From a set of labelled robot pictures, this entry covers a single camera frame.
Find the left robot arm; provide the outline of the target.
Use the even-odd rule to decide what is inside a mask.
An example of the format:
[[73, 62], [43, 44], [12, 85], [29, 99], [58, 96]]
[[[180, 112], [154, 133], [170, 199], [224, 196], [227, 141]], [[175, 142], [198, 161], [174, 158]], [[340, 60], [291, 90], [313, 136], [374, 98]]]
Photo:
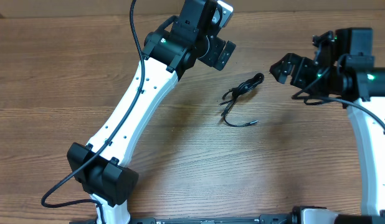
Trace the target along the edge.
[[196, 61], [222, 70], [235, 49], [218, 34], [233, 7], [224, 1], [186, 1], [145, 39], [133, 81], [111, 116], [86, 144], [73, 143], [67, 159], [96, 205], [95, 223], [129, 223], [127, 201], [138, 181], [129, 168], [136, 143], [166, 95]]

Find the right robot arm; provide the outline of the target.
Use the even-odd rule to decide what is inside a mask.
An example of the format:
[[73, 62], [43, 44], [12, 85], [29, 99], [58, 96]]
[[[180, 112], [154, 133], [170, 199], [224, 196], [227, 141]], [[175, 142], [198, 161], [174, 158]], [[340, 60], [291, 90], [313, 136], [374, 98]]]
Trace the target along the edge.
[[314, 59], [294, 53], [269, 72], [279, 83], [291, 77], [292, 96], [310, 106], [337, 102], [347, 110], [361, 169], [360, 215], [325, 207], [296, 206], [286, 223], [385, 223], [385, 67], [375, 67], [373, 30], [350, 27], [313, 36]]

